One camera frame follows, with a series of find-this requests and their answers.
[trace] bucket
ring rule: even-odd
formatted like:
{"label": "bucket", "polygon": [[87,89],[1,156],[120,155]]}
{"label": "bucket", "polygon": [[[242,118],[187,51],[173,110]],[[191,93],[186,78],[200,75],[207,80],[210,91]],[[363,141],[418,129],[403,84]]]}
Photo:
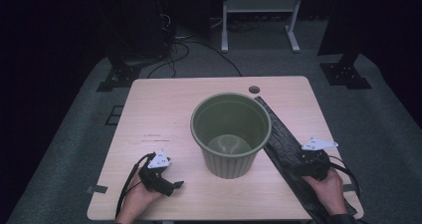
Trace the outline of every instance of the bucket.
{"label": "bucket", "polygon": [[272,126],[261,104],[245,95],[223,93],[196,107],[190,129],[208,169],[218,177],[233,179],[251,168]]}

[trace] dark background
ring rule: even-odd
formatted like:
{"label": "dark background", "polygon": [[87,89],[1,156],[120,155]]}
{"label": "dark background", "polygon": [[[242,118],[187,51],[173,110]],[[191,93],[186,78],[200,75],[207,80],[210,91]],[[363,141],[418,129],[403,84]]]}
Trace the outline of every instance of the dark background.
{"label": "dark background", "polygon": [[[221,0],[205,1],[210,16],[221,14]],[[333,10],[335,1],[303,0],[301,7],[302,19],[332,15],[321,53],[342,53],[347,41],[338,34],[362,28],[370,37],[362,53],[420,123],[422,0],[338,0]],[[103,14],[96,0],[0,0],[0,222],[25,190],[87,75],[107,56],[102,41],[115,34],[105,31]],[[123,22],[113,22],[124,30]]]}

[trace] white metal rack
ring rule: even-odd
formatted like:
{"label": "white metal rack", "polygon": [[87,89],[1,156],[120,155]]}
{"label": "white metal rack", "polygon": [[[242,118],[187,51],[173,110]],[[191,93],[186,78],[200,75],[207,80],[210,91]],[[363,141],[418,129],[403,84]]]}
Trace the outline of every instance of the white metal rack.
{"label": "white metal rack", "polygon": [[223,0],[223,31],[221,34],[221,51],[229,51],[227,34],[227,14],[249,13],[249,12],[292,12],[292,19],[289,25],[285,26],[286,33],[292,46],[292,50],[298,53],[298,41],[293,30],[295,28],[301,0]]}

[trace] sleeve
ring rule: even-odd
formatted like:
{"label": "sleeve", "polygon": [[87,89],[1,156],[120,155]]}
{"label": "sleeve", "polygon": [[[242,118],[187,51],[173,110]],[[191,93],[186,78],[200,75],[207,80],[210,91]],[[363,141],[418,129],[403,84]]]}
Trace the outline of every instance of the sleeve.
{"label": "sleeve", "polygon": [[354,217],[347,214],[330,216],[327,221],[329,224],[357,224]]}

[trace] wooden table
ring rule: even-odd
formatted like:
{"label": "wooden table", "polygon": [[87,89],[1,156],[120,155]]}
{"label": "wooden table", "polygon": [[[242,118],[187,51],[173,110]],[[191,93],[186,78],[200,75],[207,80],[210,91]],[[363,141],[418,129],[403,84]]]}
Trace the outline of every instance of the wooden table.
{"label": "wooden table", "polygon": [[[250,86],[260,92],[253,95]],[[184,180],[181,189],[153,203],[145,220],[306,220],[311,219],[264,150],[247,174],[236,179],[213,175],[190,131],[193,110],[204,99],[224,92],[261,96],[300,143],[312,136],[332,140],[317,99],[304,77],[249,77],[136,80],[128,95],[88,209],[92,220],[112,220],[121,188],[133,165],[161,148],[171,158],[162,176]],[[326,150],[339,157],[336,148]],[[350,179],[340,174],[344,183]],[[347,201],[363,210],[354,192]]]}

